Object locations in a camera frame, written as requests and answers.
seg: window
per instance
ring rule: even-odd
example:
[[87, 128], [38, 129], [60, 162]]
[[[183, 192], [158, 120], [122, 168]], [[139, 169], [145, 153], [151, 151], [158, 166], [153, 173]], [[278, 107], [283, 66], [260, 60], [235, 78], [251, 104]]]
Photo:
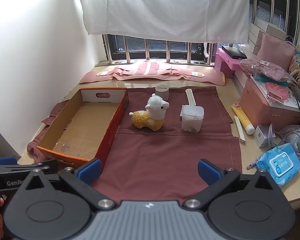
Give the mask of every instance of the window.
[[[128, 37], [128, 46], [131, 59], [145, 58], [145, 40]], [[109, 44], [113, 60], [125, 59], [125, 48], [122, 35], [109, 35]], [[149, 40], [150, 58], [166, 58], [166, 41]], [[186, 59], [188, 52], [187, 42], [170, 42], [170, 57], [172, 59]], [[204, 61], [203, 43], [191, 44], [191, 59]]]
[[[277, 25], [282, 30], [285, 25], [286, 14], [286, 0], [275, 0], [274, 2], [274, 21], [273, 24]], [[294, 36], [295, 24], [296, 24], [296, 0], [290, 0], [289, 10], [289, 22], [288, 22], [288, 35]], [[249, 7], [249, 22], [252, 22], [252, 10], [253, 0], [250, 0]], [[270, 21], [271, 13], [271, 0], [257, 0], [257, 12], [256, 16]], [[125, 59], [125, 49], [123, 36], [121, 35], [109, 35], [109, 43], [112, 58], [114, 60]], [[144, 39], [128, 37], [128, 45], [131, 59], [145, 58], [145, 41]], [[228, 46], [229, 44], [218, 43], [215, 44], [213, 49], [212, 62], [214, 61], [214, 55], [217, 48], [221, 46]], [[186, 42], [170, 42], [170, 57], [171, 59], [186, 59], [187, 58], [188, 44]], [[197, 61], [207, 62], [207, 58], [204, 57], [203, 43], [192, 43], [191, 46], [191, 59]], [[166, 41], [149, 40], [149, 52], [150, 58], [166, 58]]]

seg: countertop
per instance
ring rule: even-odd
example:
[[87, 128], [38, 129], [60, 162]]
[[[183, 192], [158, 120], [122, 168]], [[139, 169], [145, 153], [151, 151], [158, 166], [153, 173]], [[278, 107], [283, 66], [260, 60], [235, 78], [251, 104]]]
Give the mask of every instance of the countertop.
[[[204, 66], [189, 66], [184, 65], [184, 67], [192, 68], [198, 72], [214, 72], [213, 67], [204, 67]], [[93, 71], [101, 72], [108, 69], [112, 69], [113, 66], [104, 66], [104, 67], [95, 67]], [[103, 82], [95, 82], [95, 83], [87, 83], [82, 85], [76, 85], [69, 94], [64, 98], [70, 99], [79, 88], [82, 87], [126, 87], [126, 88], [146, 88], [146, 87], [155, 87], [159, 84], [164, 84], [169, 87], [184, 87], [184, 86], [211, 86], [213, 84], [210, 83], [201, 83], [201, 82], [193, 82], [187, 81], [184, 79], [174, 80], [174, 81], [160, 81], [156, 79], [139, 79], [139, 80], [126, 80], [126, 81], [118, 81], [116, 79], [111, 81], [103, 81]], [[219, 98], [223, 105], [225, 106], [226, 110], [234, 119], [234, 112], [231, 109], [231, 105], [234, 102], [240, 101], [240, 96], [232, 82], [231, 79], [226, 79], [226, 84], [224, 86], [216, 86]], [[236, 128], [235, 123], [231, 124], [232, 134], [235, 137], [238, 137], [238, 131]], [[253, 136], [249, 136], [245, 133], [246, 142], [245, 144], [240, 144], [241, 148], [241, 159], [242, 159], [242, 173], [244, 174], [254, 174], [256, 168], [251, 170], [247, 170], [246, 167], [249, 165], [254, 159], [258, 158], [262, 155], [263, 152], [267, 151], [268, 148], [258, 148], [257, 144]], [[25, 152], [21, 159], [18, 161], [19, 164], [30, 164], [33, 163], [33, 158]], [[289, 181], [286, 185], [282, 187], [282, 191], [288, 201], [291, 203], [294, 209], [300, 207], [300, 171], [293, 177], [291, 181]]]

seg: blue wet wipes package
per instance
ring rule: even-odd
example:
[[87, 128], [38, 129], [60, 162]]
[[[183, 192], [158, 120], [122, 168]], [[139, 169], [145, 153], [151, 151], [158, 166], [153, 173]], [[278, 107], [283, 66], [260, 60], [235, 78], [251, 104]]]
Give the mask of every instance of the blue wet wipes package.
[[300, 161], [290, 143], [265, 152], [256, 164], [269, 172], [279, 187], [287, 183], [300, 169]]

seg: yellow tube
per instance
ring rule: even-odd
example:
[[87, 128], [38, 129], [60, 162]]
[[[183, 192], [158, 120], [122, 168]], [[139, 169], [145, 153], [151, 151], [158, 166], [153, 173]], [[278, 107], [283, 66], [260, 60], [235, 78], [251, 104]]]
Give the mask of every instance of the yellow tube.
[[234, 113], [237, 115], [239, 118], [240, 122], [242, 123], [244, 129], [246, 130], [248, 135], [252, 135], [255, 131], [252, 123], [250, 122], [249, 118], [246, 116], [244, 111], [241, 109], [241, 106], [239, 106], [237, 103], [234, 103], [231, 106], [232, 110]]

